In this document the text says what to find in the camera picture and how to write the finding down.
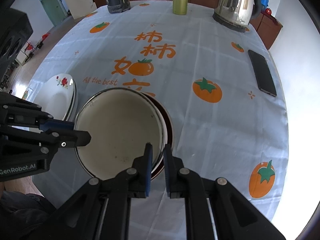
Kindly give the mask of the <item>white plate red flowers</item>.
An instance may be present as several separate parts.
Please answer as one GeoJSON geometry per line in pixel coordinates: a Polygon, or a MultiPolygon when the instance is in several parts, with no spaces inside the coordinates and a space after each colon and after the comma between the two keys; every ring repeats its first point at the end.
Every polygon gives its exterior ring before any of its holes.
{"type": "Polygon", "coordinates": [[[36,94],[33,103],[54,119],[67,121],[76,95],[75,81],[71,75],[60,73],[52,76],[36,94]]]}

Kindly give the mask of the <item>blue thermos jug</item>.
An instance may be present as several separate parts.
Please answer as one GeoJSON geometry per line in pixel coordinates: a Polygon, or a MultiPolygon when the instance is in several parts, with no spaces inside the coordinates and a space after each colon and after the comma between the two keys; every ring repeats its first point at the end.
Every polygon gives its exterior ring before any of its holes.
{"type": "Polygon", "coordinates": [[[268,7],[269,0],[260,0],[261,1],[261,11],[265,11],[268,7]]]}

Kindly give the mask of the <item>stainless steel electric kettle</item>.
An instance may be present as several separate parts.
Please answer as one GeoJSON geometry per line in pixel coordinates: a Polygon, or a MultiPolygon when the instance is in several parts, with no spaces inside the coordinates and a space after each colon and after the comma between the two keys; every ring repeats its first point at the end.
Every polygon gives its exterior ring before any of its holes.
{"type": "Polygon", "coordinates": [[[261,0],[219,0],[213,19],[225,27],[244,33],[250,20],[261,12],[261,0]]]}

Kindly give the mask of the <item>green door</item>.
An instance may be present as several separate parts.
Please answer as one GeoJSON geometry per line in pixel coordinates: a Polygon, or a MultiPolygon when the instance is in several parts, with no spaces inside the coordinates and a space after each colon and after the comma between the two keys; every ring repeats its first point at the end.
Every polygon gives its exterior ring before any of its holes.
{"type": "Polygon", "coordinates": [[[66,18],[59,0],[40,0],[40,2],[54,26],[59,25],[66,18]]]}

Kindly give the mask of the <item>persimmon print tablecloth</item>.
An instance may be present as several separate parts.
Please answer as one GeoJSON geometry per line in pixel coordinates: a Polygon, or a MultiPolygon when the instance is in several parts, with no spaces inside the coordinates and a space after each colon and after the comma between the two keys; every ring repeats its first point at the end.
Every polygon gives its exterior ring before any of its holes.
{"type": "Polygon", "coordinates": [[[169,1],[132,2],[120,14],[100,7],[49,52],[29,98],[60,73],[74,77],[79,106],[112,87],[152,94],[170,114],[174,155],[204,178],[225,177],[272,219],[289,158],[280,78],[255,30],[232,31],[212,15],[194,4],[175,15],[169,1]],[[259,90],[248,50],[266,59],[276,97],[259,90]]]}

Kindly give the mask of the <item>white plate pink rim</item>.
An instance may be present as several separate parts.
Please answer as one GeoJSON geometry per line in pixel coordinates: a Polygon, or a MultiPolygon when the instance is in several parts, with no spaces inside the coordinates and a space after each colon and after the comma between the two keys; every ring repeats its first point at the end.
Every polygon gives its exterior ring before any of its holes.
{"type": "Polygon", "coordinates": [[[76,83],[74,82],[74,94],[72,98],[72,104],[66,119],[67,121],[73,122],[75,120],[77,107],[78,107],[78,90],[77,90],[76,83]]]}

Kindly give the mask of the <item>white enamel bowl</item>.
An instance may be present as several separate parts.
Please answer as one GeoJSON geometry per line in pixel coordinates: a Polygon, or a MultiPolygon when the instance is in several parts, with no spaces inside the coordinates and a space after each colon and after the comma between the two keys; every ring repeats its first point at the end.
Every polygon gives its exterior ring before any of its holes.
{"type": "Polygon", "coordinates": [[[163,123],[154,104],[141,92],[106,89],[92,96],[75,119],[74,128],[87,131],[91,141],[76,148],[84,170],[106,180],[131,167],[152,145],[152,165],[163,146],[163,123]]]}

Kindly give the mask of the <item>red folding chair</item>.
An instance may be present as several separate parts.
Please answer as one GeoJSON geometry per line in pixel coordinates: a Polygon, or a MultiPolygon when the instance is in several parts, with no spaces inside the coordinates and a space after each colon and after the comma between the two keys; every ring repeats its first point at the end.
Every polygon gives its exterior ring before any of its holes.
{"type": "Polygon", "coordinates": [[[26,42],[25,46],[20,50],[21,53],[24,55],[23,62],[26,63],[29,59],[34,56],[36,48],[30,43],[26,42]]]}

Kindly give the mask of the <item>black smartphone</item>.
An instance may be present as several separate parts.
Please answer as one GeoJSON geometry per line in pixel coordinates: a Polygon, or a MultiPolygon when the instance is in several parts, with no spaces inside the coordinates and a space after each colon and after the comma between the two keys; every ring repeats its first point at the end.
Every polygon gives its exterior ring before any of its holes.
{"type": "Polygon", "coordinates": [[[276,87],[266,59],[252,50],[248,50],[248,55],[251,60],[259,90],[270,96],[276,97],[276,87]]]}

